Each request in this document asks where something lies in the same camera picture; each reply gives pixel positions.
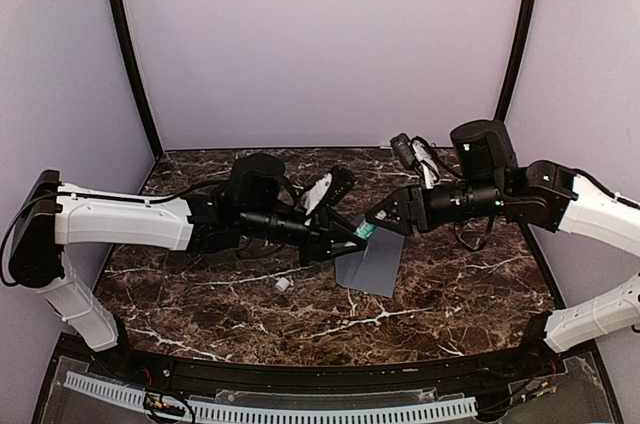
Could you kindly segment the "white green glue stick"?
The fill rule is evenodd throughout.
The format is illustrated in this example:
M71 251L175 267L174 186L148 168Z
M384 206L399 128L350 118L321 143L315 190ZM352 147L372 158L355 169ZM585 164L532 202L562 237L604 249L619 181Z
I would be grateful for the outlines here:
M356 227L354 234L357 237L365 241L368 241L370 237L374 234L376 229L377 229L377 226L375 224L369 223L366 219L363 219Z

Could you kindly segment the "grey envelope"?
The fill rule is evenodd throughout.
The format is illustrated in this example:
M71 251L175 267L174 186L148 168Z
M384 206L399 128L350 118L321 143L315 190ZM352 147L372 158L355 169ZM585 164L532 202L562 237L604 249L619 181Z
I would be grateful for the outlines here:
M405 237L377 228L364 251L335 260L336 283L347 289L391 298L399 271Z

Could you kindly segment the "white glue stick cap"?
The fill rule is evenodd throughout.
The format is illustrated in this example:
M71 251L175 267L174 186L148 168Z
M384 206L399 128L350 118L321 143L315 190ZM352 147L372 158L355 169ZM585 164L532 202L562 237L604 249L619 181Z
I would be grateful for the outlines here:
M291 286L291 281L287 278L280 278L275 284L276 289L279 292L285 292Z

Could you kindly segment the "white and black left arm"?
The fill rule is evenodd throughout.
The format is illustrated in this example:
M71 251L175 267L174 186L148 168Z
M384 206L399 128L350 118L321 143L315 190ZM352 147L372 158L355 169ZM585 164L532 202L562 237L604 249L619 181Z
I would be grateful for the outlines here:
M354 184L350 171L334 167L310 187L312 198L304 205L284 162L265 153L237 159L224 180L165 197L86 189L46 170L1 241L1 282L36 290L92 351L102 353L107 369L131 380L141 371L140 356L65 258L66 246L127 244L210 254L258 238L297 247L302 263L323 262L366 246L335 209Z

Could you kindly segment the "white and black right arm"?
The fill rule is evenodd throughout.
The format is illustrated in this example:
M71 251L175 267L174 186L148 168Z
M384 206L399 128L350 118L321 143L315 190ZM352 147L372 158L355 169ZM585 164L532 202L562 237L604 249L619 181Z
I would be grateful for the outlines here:
M502 216L549 232L590 237L639 253L639 205L580 169L549 160L519 166L505 124L475 120L450 134L461 168L455 181L432 188L399 188L371 208L367 222L409 236L473 218ZM614 331L639 327L639 278L570 308L544 312L527 323L510 368L534 376L549 354Z

